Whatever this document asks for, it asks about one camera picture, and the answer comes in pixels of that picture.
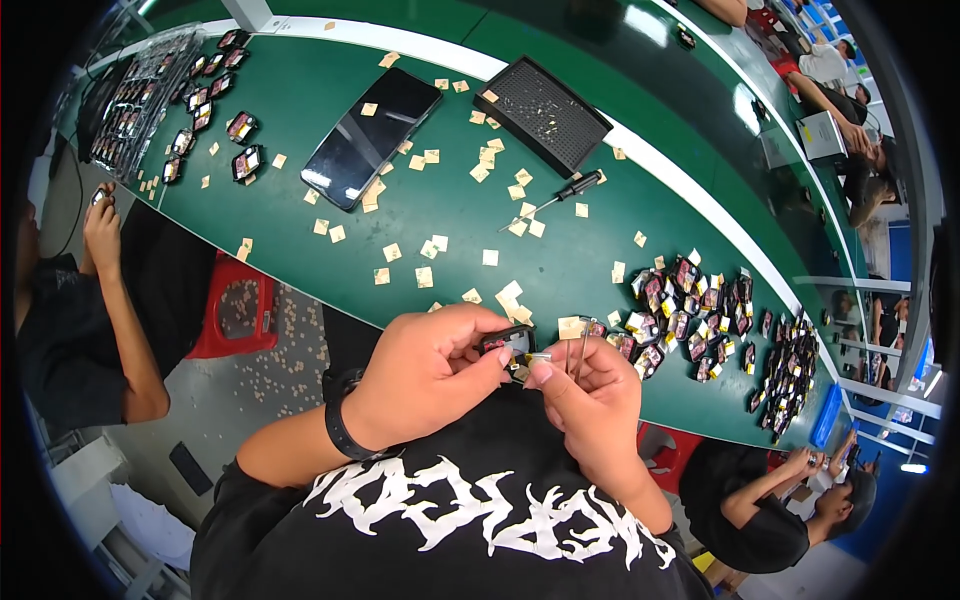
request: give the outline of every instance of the smartphone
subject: smartphone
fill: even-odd
[[[196,495],[204,495],[213,488],[213,482],[206,476],[197,459],[193,458],[193,454],[190,454],[190,450],[186,449],[186,444],[183,442],[175,445],[170,451],[170,462],[174,464]]]
[[[353,210],[397,147],[442,97],[432,84],[402,69],[387,69],[320,142],[300,179],[338,208]],[[371,116],[361,114],[365,105],[376,105]]]

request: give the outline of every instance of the green workbench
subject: green workbench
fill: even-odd
[[[212,52],[213,45],[210,40],[205,50]],[[555,204],[539,215],[546,223],[542,239],[497,233],[519,212],[520,201],[512,202],[506,188],[515,183],[520,168],[534,177],[525,199],[532,204],[549,199],[564,180],[505,130],[470,124],[472,92],[456,94],[452,88],[412,137],[410,155],[440,149],[439,164],[419,172],[407,168],[409,156],[395,156],[395,170],[383,178],[387,189],[380,195],[379,209],[371,213],[359,208],[345,213],[323,199],[308,204],[299,170],[340,116],[382,74],[377,63],[384,52],[282,36],[256,36],[249,49],[252,55],[238,72],[236,89],[215,101],[212,124],[200,133],[180,179],[161,185],[148,204],[226,252],[236,253],[243,238],[252,238],[249,264],[363,321],[384,326],[396,315],[424,311],[434,301],[460,301],[474,287],[483,305],[502,313],[493,295],[515,279],[524,290],[518,301],[533,311],[532,321],[545,345],[556,339],[559,317],[584,314],[605,320],[618,310],[625,319],[637,308],[627,284],[611,283],[614,260],[627,264],[628,278],[652,266],[656,256],[662,254],[669,262],[693,248],[703,256],[707,273],[732,276],[741,266],[750,266],[689,204],[631,161],[614,160],[607,146],[583,169],[602,168],[609,178],[580,199],[589,204],[589,218],[576,217],[573,202]],[[409,57],[396,66],[428,82],[466,79],[472,89],[481,85]],[[653,104],[635,110],[643,114],[654,109]],[[225,124],[239,110],[259,120],[260,129],[250,142],[265,147],[268,161],[276,154],[288,156],[282,170],[265,166],[249,186],[235,183],[229,166],[240,146],[228,140]],[[144,180],[161,172],[164,148],[190,121],[181,105],[170,106],[141,164]],[[477,162],[479,148],[495,137],[506,150],[497,155],[490,176],[477,183],[468,171]],[[207,149],[214,142],[220,150],[212,156]],[[702,144],[692,136],[685,142]],[[205,176],[210,176],[210,184],[201,189]],[[137,185],[129,187],[145,199]],[[343,225],[347,238],[332,244],[329,236],[313,233],[317,218],[329,220],[331,227]],[[638,229],[649,238],[643,249],[633,241]],[[419,250],[433,234],[448,236],[449,249],[430,260]],[[394,242],[403,257],[387,264],[381,249]],[[484,249],[499,251],[499,266],[481,266]],[[435,287],[417,288],[414,270],[423,266],[432,267]],[[391,283],[375,286],[373,270],[382,267],[390,268]],[[754,305],[758,315],[764,308],[776,314],[786,311],[759,277]],[[748,341],[756,343],[762,359],[769,343],[758,330],[757,320]],[[756,416],[745,411],[761,370],[753,376],[742,372],[737,346],[720,378],[707,384],[691,378],[694,367],[685,360],[685,350],[678,349],[644,384],[641,417],[712,437],[768,445],[769,432],[759,430]],[[807,443],[830,383],[820,364],[810,401],[780,447]]]

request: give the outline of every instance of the perforated tray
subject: perforated tray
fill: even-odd
[[[496,102],[483,97],[488,89],[498,96]],[[525,55],[477,90],[473,105],[565,179],[613,129],[594,107]]]

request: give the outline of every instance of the watch strap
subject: watch strap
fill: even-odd
[[[326,402],[324,410],[326,433],[330,436],[330,441],[333,442],[334,447],[341,454],[353,461],[369,461],[379,458],[383,454],[382,450],[369,450],[358,444],[347,431],[341,414],[344,398],[353,391],[362,376],[363,370],[360,369],[351,370],[341,375],[338,380],[339,385],[334,386],[334,390],[339,393]]]

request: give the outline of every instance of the screwdriver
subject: screwdriver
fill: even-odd
[[[570,196],[573,196],[574,194],[583,194],[584,190],[586,190],[589,187],[593,187],[594,185],[596,185],[596,182],[598,181],[600,181],[600,172],[590,171],[589,173],[579,178],[578,180],[571,181],[570,183],[568,183],[564,189],[557,192],[557,195],[554,196],[552,200],[549,200],[541,204],[540,206],[537,206],[536,208],[534,208],[527,214],[523,215],[522,217],[514,218],[514,220],[511,221],[509,225],[503,226],[502,228],[498,229],[496,232],[499,233],[500,231],[509,229],[514,223],[516,223],[520,219],[523,219],[523,218],[532,219],[533,216],[537,214],[538,211],[540,211],[543,208],[547,208],[554,202],[563,202],[564,200],[566,200]]]

